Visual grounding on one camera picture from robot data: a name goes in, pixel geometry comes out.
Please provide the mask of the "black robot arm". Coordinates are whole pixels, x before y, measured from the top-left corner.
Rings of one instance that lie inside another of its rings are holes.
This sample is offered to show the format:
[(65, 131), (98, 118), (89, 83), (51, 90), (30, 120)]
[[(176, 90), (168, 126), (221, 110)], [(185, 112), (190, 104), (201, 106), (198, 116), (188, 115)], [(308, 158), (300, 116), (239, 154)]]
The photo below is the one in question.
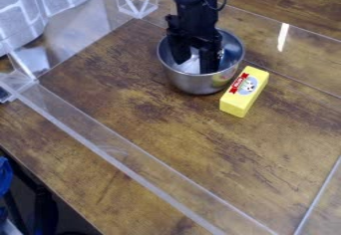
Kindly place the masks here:
[(216, 29), (218, 12), (217, 0), (173, 0), (176, 15), (166, 15), (168, 39), (173, 59), (182, 64), (190, 59), (192, 48), (198, 49), (200, 72), (216, 73), (221, 58), (222, 36)]

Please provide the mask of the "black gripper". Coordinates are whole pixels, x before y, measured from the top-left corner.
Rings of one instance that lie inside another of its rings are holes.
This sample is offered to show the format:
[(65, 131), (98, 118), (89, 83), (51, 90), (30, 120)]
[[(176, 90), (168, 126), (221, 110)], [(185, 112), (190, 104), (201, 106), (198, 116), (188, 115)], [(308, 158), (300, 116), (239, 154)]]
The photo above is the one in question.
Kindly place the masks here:
[(218, 12), (217, 0), (173, 0), (177, 14), (166, 15), (168, 38), (173, 59), (178, 64), (192, 56), (190, 48), (200, 49), (200, 72), (218, 71), (222, 56), (221, 35), (216, 29)]

